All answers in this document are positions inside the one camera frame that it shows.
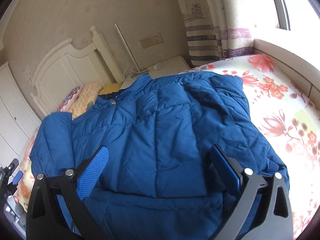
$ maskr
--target silver rod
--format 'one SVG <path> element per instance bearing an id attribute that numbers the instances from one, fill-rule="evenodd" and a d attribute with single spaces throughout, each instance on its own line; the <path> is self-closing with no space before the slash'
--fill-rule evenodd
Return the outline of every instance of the silver rod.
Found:
<path id="1" fill-rule="evenodd" d="M 122 33 L 121 33 L 121 31 L 120 31 L 120 29 L 119 29 L 118 25 L 117 25 L 117 24 L 115 24 L 115 26 L 116 26 L 116 28 L 117 28 L 117 32 L 118 32 L 118 34 L 119 34 L 119 36 L 120 36 L 120 38 L 121 38 L 121 40 L 122 40 L 122 42 L 123 42 L 123 44 L 124 44 L 125 48 L 127 49 L 127 52 L 129 53 L 129 55 L 130 55 L 130 57 L 131 57 L 131 59 L 132 59 L 132 61 L 133 61 L 134 65 L 135 65 L 135 66 L 138 68 L 138 70 L 140 71 L 140 68 L 138 67 L 138 64 L 137 64 L 136 60 L 134 59 L 134 57 L 133 57 L 133 55 L 132 55 L 132 53 L 131 53 L 131 51 L 130 51 L 130 49 L 129 49 L 128 45 L 127 45 L 127 43 L 125 42 L 125 39 L 124 39 L 124 37 L 123 37 L 123 35 L 122 35 Z"/>

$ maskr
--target blue puffer jacket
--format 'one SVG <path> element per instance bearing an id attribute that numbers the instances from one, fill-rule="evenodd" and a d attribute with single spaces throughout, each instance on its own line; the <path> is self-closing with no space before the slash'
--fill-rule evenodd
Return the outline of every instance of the blue puffer jacket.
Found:
<path id="1" fill-rule="evenodd" d="M 106 234 L 200 240 L 233 204 L 209 159 L 213 144 L 258 174 L 279 171 L 289 187 L 286 166 L 250 121 L 241 78 L 213 72 L 146 74 L 73 121 L 51 114 L 30 158 L 34 175 L 56 176 L 105 145 L 109 161 L 84 202 Z"/>

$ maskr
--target bed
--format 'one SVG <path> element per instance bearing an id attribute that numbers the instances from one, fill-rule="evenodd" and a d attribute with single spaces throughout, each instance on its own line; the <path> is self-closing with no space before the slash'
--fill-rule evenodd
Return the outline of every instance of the bed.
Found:
<path id="1" fill-rule="evenodd" d="M 100 82 L 103 86 L 111 83 L 121 85 L 123 82 L 123 75 L 102 35 L 95 28 L 92 28 L 92 33 L 93 43 L 87 48 L 78 51 L 73 48 L 69 39 L 50 51 L 40 63 L 33 81 L 38 94 L 33 95 L 33 98 L 45 115 L 55 111 L 59 102 L 75 86 L 84 86 L 90 82 Z M 89 78 L 82 74 L 83 69 L 90 69 L 94 75 Z M 288 167 L 289 197 L 296 238 L 310 222 L 320 201 L 320 182 L 317 179 L 320 175 L 319 111 L 265 54 L 230 58 L 186 72 L 198 71 L 212 71 L 242 78 L 253 124 Z M 51 80 L 53 77 L 51 83 L 46 82 L 48 77 Z M 63 86 L 56 90 L 57 81 L 60 80 L 63 80 Z M 19 184 L 17 198 L 25 210 L 28 208 L 34 182 L 28 156 L 36 132 L 28 144 L 20 167 L 24 178 Z"/>

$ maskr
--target bed post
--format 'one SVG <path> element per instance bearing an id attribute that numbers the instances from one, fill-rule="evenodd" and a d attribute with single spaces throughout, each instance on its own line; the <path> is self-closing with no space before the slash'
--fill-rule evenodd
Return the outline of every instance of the bed post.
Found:
<path id="1" fill-rule="evenodd" d="M 113 77 L 116 79 L 117 83 L 119 85 L 122 84 L 124 81 L 123 73 L 121 72 L 118 64 L 116 63 L 113 55 L 111 54 L 111 51 L 108 47 L 108 44 L 106 40 L 104 39 L 103 35 L 101 33 L 98 33 L 95 26 L 92 26 L 90 28 L 90 31 L 92 32 L 92 41 L 97 47 L 97 50 L 102 55 L 104 61 L 106 62 L 108 68 L 110 69 Z"/>

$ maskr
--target beige wallpaper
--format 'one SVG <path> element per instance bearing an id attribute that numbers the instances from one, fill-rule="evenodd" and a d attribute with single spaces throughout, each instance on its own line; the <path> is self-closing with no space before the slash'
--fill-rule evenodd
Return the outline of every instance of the beige wallpaper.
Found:
<path id="1" fill-rule="evenodd" d="M 34 73 L 54 46 L 71 37 L 82 49 L 89 45 L 92 25 L 104 35 L 120 68 L 132 65 L 114 24 L 117 23 L 140 68 L 153 57 L 178 55 L 188 60 L 188 44 L 177 0 L 20 0 L 4 33 L 5 57 L 24 97 L 42 118 L 24 79 L 26 65 Z M 139 40 L 160 32 L 164 43 L 142 49 Z"/>

